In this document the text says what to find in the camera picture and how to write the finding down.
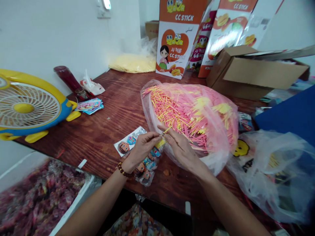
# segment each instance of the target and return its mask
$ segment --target brown wooden table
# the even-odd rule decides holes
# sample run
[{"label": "brown wooden table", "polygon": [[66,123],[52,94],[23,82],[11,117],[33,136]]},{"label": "brown wooden table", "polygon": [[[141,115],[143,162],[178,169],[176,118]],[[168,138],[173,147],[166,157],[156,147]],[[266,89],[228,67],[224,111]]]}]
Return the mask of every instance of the brown wooden table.
[{"label": "brown wooden table", "polygon": [[[176,80],[155,72],[129,74],[109,70],[94,80],[106,89],[98,96],[103,101],[104,109],[93,115],[83,113],[71,122],[63,121],[49,129],[46,137],[33,144],[26,143],[24,138],[16,141],[54,158],[63,152],[59,160],[75,167],[86,159],[83,171],[107,179],[116,169],[118,162],[122,160],[113,144],[139,126],[148,130],[140,90],[152,79],[157,79],[162,83],[206,85],[205,79],[197,78],[197,74],[192,72],[185,73],[182,80]],[[73,95],[69,98],[76,101]],[[261,102],[230,99],[239,107],[239,111],[248,114],[254,112],[255,107],[265,106]],[[166,169],[170,172],[169,176],[163,174]],[[245,203],[236,180],[226,168],[217,178]],[[150,187],[129,179],[125,188],[182,213],[185,213],[185,202],[189,201],[192,217],[217,220],[197,180],[192,174],[175,165],[166,155],[160,160]],[[254,214],[264,225],[270,222],[270,218],[261,212],[254,212]]]}]

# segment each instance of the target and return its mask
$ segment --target desk fan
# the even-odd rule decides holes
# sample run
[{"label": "desk fan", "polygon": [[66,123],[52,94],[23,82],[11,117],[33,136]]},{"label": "desk fan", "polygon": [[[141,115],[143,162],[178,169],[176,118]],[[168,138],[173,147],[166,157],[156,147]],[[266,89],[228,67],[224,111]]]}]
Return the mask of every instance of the desk fan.
[{"label": "desk fan", "polygon": [[81,115],[50,83],[21,72],[0,69],[0,139],[13,140],[27,135],[34,143],[48,134],[48,128],[62,120]]}]

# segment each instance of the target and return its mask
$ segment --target hand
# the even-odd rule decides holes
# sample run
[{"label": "hand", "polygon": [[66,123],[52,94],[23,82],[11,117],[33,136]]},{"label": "hand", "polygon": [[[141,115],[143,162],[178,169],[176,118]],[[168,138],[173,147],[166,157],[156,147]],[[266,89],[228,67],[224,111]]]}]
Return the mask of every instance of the hand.
[{"label": "hand", "polygon": [[148,132],[139,135],[135,146],[132,148],[121,167],[126,173],[131,173],[150,153],[152,148],[161,141],[159,133]]},{"label": "hand", "polygon": [[[160,130],[165,131],[168,127],[157,126]],[[187,138],[170,129],[165,135],[165,140],[173,149],[176,160],[181,163],[188,171],[194,175],[199,175],[201,172],[208,172],[208,167],[197,157],[192,149]]]}]

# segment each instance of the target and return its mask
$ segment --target red thermos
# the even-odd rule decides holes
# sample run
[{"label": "red thermos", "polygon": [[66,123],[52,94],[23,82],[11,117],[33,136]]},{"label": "red thermos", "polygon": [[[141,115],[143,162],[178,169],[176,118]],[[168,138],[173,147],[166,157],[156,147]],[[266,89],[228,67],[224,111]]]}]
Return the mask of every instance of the red thermos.
[{"label": "red thermos", "polygon": [[81,87],[79,82],[75,79],[71,71],[66,66],[57,66],[54,69],[60,79],[71,89],[75,96],[79,97],[82,101],[89,99],[89,95]]}]

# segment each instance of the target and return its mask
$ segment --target cardboard box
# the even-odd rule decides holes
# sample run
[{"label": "cardboard box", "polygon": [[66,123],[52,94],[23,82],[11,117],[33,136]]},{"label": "cardboard box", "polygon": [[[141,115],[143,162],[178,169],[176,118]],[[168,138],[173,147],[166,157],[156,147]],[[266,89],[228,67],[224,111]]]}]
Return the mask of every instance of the cardboard box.
[{"label": "cardboard box", "polygon": [[160,0],[156,73],[181,79],[207,0]]},{"label": "cardboard box", "polygon": [[[273,89],[288,89],[298,78],[308,77],[309,66],[292,58],[315,55],[315,45],[269,52],[242,45],[224,48],[218,55],[207,86],[226,96],[259,100]],[[297,64],[275,61],[287,59]]]},{"label": "cardboard box", "polygon": [[158,37],[158,21],[147,21],[145,23],[145,32],[149,40]]},{"label": "cardboard box", "polygon": [[259,0],[250,15],[247,26],[235,46],[248,45],[257,49],[261,43],[270,22],[278,12],[284,0]]},{"label": "cardboard box", "polygon": [[201,62],[206,51],[209,36],[214,19],[217,14],[220,0],[213,0],[207,7],[199,25],[198,33],[194,42],[193,51],[190,54],[187,69],[199,72]]},{"label": "cardboard box", "polygon": [[216,62],[217,54],[233,47],[242,35],[257,0],[220,0],[219,9],[203,57],[199,78],[206,78]]}]

